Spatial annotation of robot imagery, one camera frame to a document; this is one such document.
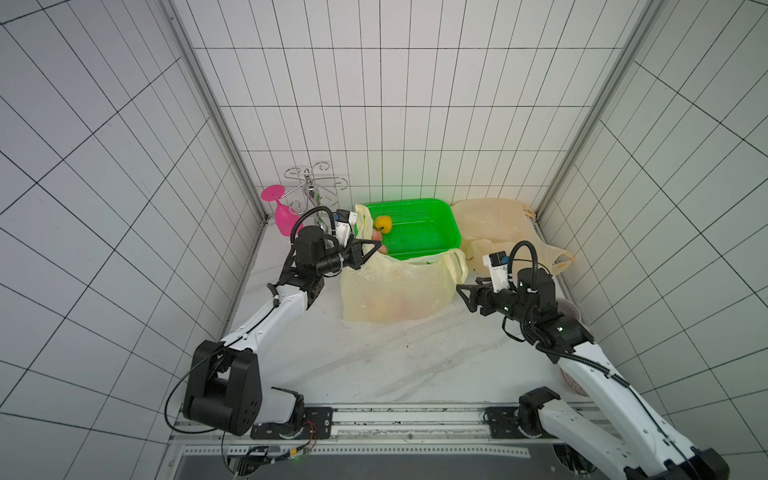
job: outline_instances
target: mounting plate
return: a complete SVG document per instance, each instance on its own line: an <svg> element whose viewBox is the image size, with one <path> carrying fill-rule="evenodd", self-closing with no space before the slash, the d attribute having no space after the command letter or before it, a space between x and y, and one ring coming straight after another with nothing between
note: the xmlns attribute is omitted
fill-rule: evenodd
<svg viewBox="0 0 768 480"><path fill-rule="evenodd" d="M304 420L315 424L317 432L315 438L325 440L331 436L333 426L333 408L331 407L304 407ZM250 430L250 437L254 440L309 440L312 429L305 426L298 433L288 432L284 425L264 423L254 425Z"/></svg>
<svg viewBox="0 0 768 480"><path fill-rule="evenodd" d="M492 439L528 439L518 428L518 407L488 407L483 414L483 420L491 427ZM544 432L540 439L553 439L554 436Z"/></svg>

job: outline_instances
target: white marble table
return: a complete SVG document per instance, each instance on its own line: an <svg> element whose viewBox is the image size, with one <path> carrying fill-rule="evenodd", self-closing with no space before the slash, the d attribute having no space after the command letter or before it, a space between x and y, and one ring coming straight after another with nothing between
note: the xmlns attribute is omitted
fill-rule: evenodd
<svg viewBox="0 0 768 480"><path fill-rule="evenodd" d="M289 241L270 223L232 325L270 300ZM471 275L467 283L474 280ZM458 294L441 313L397 323L342 318L339 278L288 326L267 352L259 352L262 382L296 390L307 403L517 402L548 386L568 402L574 393L560 369L527 343L501 331L499 315L467 311ZM518 327L508 323L515 332Z"/></svg>

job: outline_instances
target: plastic bag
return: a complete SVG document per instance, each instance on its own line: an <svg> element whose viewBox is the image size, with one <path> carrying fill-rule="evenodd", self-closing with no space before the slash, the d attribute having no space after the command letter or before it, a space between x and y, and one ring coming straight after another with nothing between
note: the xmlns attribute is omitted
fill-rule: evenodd
<svg viewBox="0 0 768 480"><path fill-rule="evenodd" d="M368 208L356 206L357 237L370 239L373 219ZM368 251L372 246L365 246ZM395 322L437 313L453 300L456 285L467 279L464 253L455 248L437 255L396 260L383 253L360 268L341 274L345 320Z"/></svg>
<svg viewBox="0 0 768 480"><path fill-rule="evenodd" d="M461 249L466 255L467 265L481 276L488 276L488 267L482 264L482 257L504 250L510 253L521 240L533 243L540 265L557 275L568 268L573 253L547 245L534 230L531 220L536 213L520 201L508 198L473 198L458 202L451 207L458 231L462 233ZM521 268L531 266L531 254L521 248L512 264L512 274L517 277Z"/></svg>

